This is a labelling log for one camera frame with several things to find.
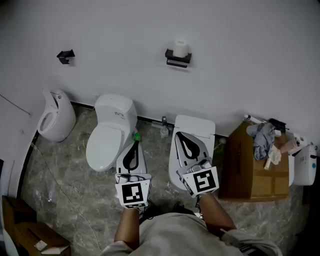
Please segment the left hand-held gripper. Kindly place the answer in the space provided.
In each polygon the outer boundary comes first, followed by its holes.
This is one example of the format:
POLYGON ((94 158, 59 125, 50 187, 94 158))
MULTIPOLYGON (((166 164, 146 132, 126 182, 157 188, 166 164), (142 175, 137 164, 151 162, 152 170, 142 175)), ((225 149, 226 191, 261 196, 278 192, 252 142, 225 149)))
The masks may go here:
POLYGON ((152 176, 147 173, 140 142, 128 145, 116 160, 116 193, 126 209, 140 209, 149 205, 152 176))

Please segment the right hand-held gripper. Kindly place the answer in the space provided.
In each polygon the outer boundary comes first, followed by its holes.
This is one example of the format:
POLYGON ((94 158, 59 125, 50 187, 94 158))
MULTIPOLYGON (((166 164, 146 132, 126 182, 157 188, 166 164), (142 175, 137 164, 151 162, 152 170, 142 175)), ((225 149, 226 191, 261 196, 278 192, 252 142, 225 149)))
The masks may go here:
POLYGON ((196 136, 178 131, 174 137, 180 181, 192 198, 216 191, 219 188, 217 168, 205 143, 196 136))

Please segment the white toilet paper roll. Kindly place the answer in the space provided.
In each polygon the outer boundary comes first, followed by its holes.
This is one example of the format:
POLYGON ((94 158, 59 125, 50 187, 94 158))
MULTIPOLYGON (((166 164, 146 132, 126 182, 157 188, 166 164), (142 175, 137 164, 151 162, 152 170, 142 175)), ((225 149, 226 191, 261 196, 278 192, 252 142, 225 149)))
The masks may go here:
POLYGON ((185 58, 189 54, 189 45, 183 40, 176 40, 172 51, 174 57, 185 58))

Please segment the person's left forearm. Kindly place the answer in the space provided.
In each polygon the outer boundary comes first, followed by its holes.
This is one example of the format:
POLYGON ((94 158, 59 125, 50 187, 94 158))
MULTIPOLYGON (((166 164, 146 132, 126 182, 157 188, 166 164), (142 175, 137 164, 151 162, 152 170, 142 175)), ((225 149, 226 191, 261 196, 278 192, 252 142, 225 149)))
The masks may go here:
POLYGON ((135 208, 124 209, 115 233, 114 242, 124 242, 136 250, 140 246, 139 211, 135 208))

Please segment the person's right forearm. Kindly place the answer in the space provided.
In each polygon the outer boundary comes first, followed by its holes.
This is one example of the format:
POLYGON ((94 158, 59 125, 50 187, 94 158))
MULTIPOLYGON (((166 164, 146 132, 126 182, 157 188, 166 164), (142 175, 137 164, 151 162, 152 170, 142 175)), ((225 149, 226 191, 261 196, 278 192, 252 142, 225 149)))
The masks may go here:
POLYGON ((213 194, 202 195, 198 205, 206 227, 213 235, 221 238, 225 232, 237 229, 230 215, 213 194))

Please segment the white flat square toilet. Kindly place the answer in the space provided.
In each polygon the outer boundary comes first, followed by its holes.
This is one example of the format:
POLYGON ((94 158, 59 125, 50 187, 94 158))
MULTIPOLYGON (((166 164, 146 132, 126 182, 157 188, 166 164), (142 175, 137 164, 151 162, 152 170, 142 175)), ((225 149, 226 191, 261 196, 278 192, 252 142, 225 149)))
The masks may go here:
POLYGON ((185 191, 186 187, 180 181, 177 174, 177 170, 182 168, 177 158, 177 150, 175 144, 175 135, 177 132, 185 132, 196 136, 198 139, 202 140, 206 145, 209 157, 214 155, 214 145, 215 145, 215 131, 216 125, 211 120, 201 119, 197 117, 187 116, 187 115, 177 115, 175 119, 174 129, 172 133, 169 165, 168 165, 168 175, 170 182, 185 191))

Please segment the white toilet with round tank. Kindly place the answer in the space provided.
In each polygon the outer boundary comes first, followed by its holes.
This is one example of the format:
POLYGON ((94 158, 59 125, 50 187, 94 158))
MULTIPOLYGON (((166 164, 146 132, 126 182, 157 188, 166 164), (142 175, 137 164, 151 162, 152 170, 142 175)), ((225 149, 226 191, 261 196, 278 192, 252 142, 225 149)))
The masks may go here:
POLYGON ((103 94, 94 104, 97 125, 89 136, 86 146, 88 165, 97 172, 114 167, 123 149, 137 132, 136 107, 132 99, 103 94))

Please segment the white urinal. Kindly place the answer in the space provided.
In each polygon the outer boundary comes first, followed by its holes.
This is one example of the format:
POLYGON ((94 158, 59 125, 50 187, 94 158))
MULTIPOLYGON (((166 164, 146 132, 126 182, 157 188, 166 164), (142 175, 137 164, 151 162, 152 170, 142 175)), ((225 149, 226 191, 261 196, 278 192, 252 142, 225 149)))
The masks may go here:
POLYGON ((67 138, 76 124, 76 114, 67 94, 58 89, 54 92, 42 88, 45 108, 37 125, 38 133, 51 142, 67 138))

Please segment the white appliance with blue button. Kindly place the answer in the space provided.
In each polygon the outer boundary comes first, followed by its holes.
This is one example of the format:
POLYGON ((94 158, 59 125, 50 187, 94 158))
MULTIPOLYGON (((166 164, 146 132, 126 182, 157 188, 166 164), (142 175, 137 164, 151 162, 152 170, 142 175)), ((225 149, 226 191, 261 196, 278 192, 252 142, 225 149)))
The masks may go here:
POLYGON ((311 186, 316 178, 317 155, 314 145, 301 149, 294 157, 293 185, 311 186))

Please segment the white round brush head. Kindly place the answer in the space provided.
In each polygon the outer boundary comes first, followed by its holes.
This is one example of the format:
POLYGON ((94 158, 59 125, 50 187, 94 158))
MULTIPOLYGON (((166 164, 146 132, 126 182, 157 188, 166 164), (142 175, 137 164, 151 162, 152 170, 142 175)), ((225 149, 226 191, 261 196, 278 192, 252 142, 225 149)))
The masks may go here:
POLYGON ((218 145, 214 148, 214 151, 217 155, 221 155, 224 152, 225 145, 227 143, 227 139, 221 137, 218 141, 218 145))

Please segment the grey floor water valve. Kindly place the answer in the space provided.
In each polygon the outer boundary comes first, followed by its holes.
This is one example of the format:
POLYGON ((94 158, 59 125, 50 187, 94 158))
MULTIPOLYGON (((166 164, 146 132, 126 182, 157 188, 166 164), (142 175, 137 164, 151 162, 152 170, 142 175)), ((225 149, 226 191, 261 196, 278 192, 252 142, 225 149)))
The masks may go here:
POLYGON ((168 138, 169 137, 169 129, 168 129, 168 122, 167 122, 167 117, 162 116, 162 127, 160 128, 160 137, 162 139, 168 138))

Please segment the large brown cardboard box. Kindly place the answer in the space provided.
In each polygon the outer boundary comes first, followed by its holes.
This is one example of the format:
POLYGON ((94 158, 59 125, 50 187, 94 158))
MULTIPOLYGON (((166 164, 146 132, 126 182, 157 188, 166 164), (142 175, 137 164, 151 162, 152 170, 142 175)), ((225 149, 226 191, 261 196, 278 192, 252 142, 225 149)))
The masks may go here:
POLYGON ((254 157, 254 138, 247 134, 250 124, 243 121, 228 137, 222 165, 218 198, 231 202, 270 202, 289 196, 289 157, 279 164, 254 157))

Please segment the white wrapped tube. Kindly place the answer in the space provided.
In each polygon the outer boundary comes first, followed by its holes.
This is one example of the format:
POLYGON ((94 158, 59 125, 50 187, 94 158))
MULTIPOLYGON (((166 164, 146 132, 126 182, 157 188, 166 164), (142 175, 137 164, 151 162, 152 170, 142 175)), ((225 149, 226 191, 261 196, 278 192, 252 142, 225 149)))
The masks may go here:
POLYGON ((252 123, 252 124, 265 124, 265 123, 267 123, 266 120, 258 119, 252 115, 249 115, 249 114, 244 114, 243 120, 246 122, 252 123))

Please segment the grey crumpled cloth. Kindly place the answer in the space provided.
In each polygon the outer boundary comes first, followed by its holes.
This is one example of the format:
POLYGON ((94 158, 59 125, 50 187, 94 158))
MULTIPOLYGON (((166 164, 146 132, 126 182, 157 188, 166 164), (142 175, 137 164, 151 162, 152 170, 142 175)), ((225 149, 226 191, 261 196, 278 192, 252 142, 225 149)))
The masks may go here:
POLYGON ((275 127, 271 123, 261 123, 254 136, 254 158, 261 161, 268 156, 275 143, 275 127))

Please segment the cream crumpled cloth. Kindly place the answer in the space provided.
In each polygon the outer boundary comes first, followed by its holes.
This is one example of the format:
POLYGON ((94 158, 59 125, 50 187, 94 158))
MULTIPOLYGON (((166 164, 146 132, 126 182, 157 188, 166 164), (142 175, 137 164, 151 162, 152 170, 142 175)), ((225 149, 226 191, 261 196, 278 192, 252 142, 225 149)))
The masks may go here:
POLYGON ((281 157, 281 151, 275 145, 273 145, 268 152, 269 162, 273 163, 274 165, 278 165, 281 161, 281 157))

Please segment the person's grey shirt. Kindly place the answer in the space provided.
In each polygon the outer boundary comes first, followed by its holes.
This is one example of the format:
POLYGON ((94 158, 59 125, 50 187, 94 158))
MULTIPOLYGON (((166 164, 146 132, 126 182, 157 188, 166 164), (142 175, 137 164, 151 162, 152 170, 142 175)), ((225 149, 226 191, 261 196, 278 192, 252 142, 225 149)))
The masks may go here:
POLYGON ((271 241, 233 229, 222 237, 210 233, 197 216, 165 213, 139 227, 137 249, 123 241, 108 245, 100 256, 283 256, 271 241))

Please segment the black metal holder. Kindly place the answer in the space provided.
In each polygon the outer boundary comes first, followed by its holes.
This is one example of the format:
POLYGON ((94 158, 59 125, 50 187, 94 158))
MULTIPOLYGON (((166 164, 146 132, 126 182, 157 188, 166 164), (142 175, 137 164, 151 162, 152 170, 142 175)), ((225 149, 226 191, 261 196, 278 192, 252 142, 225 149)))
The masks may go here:
POLYGON ((274 118, 270 118, 268 120, 269 123, 271 123, 274 127, 274 133, 275 133, 275 136, 276 137, 281 137, 282 134, 285 134, 286 133, 286 124, 284 122, 281 122, 277 119, 274 119, 274 118))

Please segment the pink cup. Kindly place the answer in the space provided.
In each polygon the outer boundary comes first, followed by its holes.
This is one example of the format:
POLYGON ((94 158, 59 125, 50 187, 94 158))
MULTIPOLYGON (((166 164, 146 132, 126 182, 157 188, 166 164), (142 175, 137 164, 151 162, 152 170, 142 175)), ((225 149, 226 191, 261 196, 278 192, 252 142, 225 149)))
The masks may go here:
POLYGON ((284 153, 289 154, 289 151, 297 146, 298 146, 298 142, 294 139, 291 139, 280 148, 280 152, 281 154, 284 154, 284 153))

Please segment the white plastic box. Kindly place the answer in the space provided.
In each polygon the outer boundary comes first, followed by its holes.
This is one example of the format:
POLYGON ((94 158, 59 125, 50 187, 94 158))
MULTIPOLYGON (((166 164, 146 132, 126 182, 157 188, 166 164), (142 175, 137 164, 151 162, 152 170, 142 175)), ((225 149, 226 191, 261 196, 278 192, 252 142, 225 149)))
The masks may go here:
POLYGON ((297 141, 297 147, 294 147, 288 152, 288 154, 291 156, 293 156, 295 153, 299 152, 309 144, 308 139, 305 136, 299 135, 297 133, 290 133, 289 139, 294 139, 297 141))

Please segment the small brown cardboard box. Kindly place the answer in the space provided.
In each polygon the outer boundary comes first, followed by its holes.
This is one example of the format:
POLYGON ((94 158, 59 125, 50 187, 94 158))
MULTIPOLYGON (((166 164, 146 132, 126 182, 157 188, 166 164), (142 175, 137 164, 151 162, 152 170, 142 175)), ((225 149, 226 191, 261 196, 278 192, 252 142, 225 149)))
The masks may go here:
POLYGON ((4 230, 20 256, 71 256, 70 242, 44 222, 24 200, 2 196, 4 230))

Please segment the black wall paper holder shelf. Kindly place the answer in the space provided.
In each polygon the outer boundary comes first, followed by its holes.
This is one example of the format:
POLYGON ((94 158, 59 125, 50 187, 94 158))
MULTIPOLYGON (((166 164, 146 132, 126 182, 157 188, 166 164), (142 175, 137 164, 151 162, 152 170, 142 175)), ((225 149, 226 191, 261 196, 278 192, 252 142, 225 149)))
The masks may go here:
POLYGON ((167 48, 165 52, 165 58, 168 66, 186 69, 188 64, 191 62, 192 54, 188 53, 185 57, 177 57, 173 55, 173 50, 167 48))

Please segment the black wall hook bracket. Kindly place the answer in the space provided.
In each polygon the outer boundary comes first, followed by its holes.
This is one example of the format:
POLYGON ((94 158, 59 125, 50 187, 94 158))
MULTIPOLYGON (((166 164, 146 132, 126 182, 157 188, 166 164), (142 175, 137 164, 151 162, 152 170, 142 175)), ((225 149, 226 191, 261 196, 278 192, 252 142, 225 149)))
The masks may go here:
POLYGON ((75 53, 72 49, 68 51, 61 51, 56 57, 58 58, 61 64, 70 65, 70 59, 75 57, 75 53))

